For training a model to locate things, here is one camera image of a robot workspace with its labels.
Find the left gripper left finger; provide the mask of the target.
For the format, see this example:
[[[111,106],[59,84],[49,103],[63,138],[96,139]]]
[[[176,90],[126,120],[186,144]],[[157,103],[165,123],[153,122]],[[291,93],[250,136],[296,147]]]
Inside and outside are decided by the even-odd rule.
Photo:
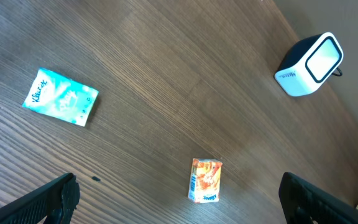
[[[1,207],[0,223],[70,223],[79,200],[79,183],[67,173]]]

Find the small orange snack box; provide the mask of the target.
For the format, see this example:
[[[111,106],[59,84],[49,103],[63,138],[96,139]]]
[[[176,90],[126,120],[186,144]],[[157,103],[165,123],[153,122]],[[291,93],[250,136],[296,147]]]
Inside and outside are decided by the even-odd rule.
[[[221,169],[223,163],[216,159],[193,159],[188,198],[194,203],[219,201]]]

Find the small teal white box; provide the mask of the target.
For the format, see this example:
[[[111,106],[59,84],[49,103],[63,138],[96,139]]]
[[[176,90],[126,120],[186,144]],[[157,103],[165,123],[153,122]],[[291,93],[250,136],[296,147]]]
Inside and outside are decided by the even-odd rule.
[[[94,88],[40,68],[22,106],[84,127],[98,94]]]

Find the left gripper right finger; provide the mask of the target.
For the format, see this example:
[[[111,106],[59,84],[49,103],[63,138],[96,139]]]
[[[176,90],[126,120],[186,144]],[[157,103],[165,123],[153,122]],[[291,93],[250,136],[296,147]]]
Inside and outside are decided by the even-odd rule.
[[[287,223],[358,224],[358,210],[291,172],[278,195]]]

